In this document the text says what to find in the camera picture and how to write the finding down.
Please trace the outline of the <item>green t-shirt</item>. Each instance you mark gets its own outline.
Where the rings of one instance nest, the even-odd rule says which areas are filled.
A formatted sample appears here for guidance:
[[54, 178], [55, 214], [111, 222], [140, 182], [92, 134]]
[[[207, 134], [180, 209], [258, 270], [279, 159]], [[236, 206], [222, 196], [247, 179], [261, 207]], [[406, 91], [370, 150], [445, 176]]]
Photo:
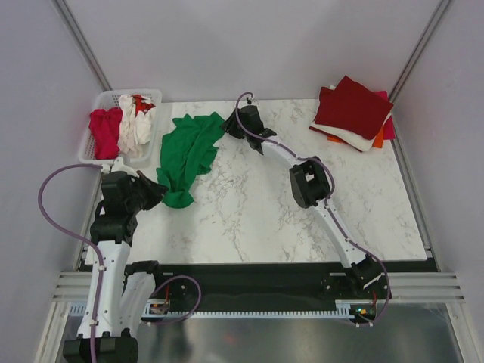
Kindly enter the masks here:
[[211, 171], [218, 148], [215, 143], [224, 135], [223, 118], [217, 113], [176, 117], [175, 128], [162, 137], [157, 181], [167, 187], [163, 203], [184, 209], [194, 202], [190, 189], [199, 175]]

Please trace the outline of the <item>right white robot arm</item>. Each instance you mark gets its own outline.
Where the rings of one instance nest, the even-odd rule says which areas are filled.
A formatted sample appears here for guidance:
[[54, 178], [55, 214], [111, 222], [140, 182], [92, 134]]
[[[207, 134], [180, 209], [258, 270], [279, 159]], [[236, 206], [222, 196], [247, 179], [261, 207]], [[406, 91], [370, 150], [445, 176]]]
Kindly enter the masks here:
[[276, 132], [264, 126], [258, 108], [253, 104], [236, 107], [223, 122], [222, 129], [236, 139], [246, 140], [253, 150], [288, 168], [293, 199], [299, 207], [313, 213], [322, 225], [348, 276], [348, 292], [361, 298], [370, 293], [378, 282], [385, 290], [385, 299], [390, 299], [386, 267], [373, 253], [357, 244], [351, 235], [331, 199], [334, 177], [321, 160], [301, 157], [283, 144]]

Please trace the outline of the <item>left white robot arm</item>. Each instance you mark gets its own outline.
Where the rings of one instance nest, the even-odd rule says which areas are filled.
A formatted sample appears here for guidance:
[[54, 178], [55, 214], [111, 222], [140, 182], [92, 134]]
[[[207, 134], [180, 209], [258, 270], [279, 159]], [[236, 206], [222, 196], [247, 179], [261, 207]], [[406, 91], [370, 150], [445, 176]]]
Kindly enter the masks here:
[[76, 338], [64, 342], [68, 362], [136, 362], [137, 325], [149, 297], [166, 289], [157, 262], [128, 264], [136, 216], [158, 205], [167, 189], [142, 172], [115, 171], [101, 182], [102, 199], [90, 227], [96, 247], [88, 302]]

